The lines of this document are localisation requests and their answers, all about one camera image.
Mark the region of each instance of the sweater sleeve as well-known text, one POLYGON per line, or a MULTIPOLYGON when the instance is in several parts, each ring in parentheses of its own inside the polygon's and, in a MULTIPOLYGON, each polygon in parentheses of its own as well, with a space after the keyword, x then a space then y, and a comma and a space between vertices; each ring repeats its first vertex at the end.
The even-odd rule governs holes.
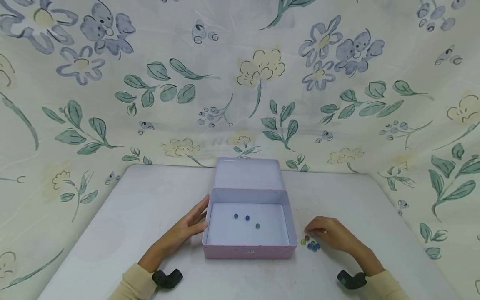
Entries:
POLYGON ((408 300, 408 296, 393 275, 385 270, 372 277, 367 277, 364 286, 368 299, 408 300))
POLYGON ((108 300, 149 300, 157 287, 152 274, 138 264, 132 265, 108 300))

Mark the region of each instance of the pink metal box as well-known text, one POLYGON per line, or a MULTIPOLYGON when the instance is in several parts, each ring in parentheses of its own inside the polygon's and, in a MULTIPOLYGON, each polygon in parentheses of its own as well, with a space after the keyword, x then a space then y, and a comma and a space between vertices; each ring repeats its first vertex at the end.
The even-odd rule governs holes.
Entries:
POLYGON ((298 244, 277 160, 219 158, 206 220, 207 259, 288 259, 298 244))

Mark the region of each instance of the floral fabric backdrop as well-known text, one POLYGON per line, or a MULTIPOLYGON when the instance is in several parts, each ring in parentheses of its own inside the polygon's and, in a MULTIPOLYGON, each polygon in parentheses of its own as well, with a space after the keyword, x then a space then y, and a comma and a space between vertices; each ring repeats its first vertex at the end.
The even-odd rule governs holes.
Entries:
POLYGON ((0 0, 0 298, 37 298, 128 166, 220 156, 373 176, 457 292, 480 298, 478 12, 0 0))

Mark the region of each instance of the box lid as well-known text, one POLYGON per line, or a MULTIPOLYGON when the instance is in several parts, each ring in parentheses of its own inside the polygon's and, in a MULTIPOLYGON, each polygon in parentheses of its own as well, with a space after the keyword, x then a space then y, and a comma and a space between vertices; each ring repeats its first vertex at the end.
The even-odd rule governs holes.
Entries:
POLYGON ((278 160, 220 157, 214 188, 285 190, 278 160))

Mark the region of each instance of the white table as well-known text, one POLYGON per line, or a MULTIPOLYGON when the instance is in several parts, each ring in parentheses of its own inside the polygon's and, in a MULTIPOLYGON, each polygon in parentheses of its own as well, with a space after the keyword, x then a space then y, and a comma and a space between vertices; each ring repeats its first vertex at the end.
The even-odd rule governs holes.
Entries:
MULTIPOLYGON (((55 273, 40 300, 105 300, 121 274, 207 194, 214 168, 131 166, 55 273)), ((282 172, 299 237, 316 215, 335 216, 370 246, 411 299, 458 299, 376 182, 366 175, 282 172)), ((290 260, 206 260, 201 235, 161 268, 184 279, 154 299, 359 299, 337 281, 360 268, 322 243, 290 260)))

